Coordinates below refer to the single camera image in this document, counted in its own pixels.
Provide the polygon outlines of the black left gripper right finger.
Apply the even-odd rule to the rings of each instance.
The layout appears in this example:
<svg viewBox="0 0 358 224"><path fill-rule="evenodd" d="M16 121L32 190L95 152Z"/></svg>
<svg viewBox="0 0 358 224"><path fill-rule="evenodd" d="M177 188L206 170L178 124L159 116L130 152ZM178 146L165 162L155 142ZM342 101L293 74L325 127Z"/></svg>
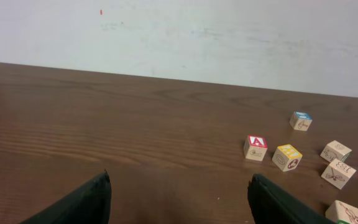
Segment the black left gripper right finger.
<svg viewBox="0 0 358 224"><path fill-rule="evenodd" d="M252 176L247 199L256 224L334 224L262 174Z"/></svg>

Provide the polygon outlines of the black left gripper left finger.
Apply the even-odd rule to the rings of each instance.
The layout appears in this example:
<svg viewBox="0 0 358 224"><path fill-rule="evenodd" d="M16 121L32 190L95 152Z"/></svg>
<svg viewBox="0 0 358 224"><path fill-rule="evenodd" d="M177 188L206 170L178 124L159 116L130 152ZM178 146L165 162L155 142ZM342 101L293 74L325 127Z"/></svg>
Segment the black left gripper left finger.
<svg viewBox="0 0 358 224"><path fill-rule="evenodd" d="M111 181L108 173L104 171L23 222L26 224L108 224L111 193Z"/></svg>

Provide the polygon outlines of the wooden block violin picture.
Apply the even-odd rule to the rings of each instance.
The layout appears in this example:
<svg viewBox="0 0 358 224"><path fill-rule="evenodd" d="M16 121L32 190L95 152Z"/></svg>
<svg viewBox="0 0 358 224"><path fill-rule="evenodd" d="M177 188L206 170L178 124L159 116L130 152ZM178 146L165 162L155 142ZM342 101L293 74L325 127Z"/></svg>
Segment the wooden block violin picture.
<svg viewBox="0 0 358 224"><path fill-rule="evenodd" d="M358 224L358 208L335 200L326 210L325 217L336 224Z"/></svg>

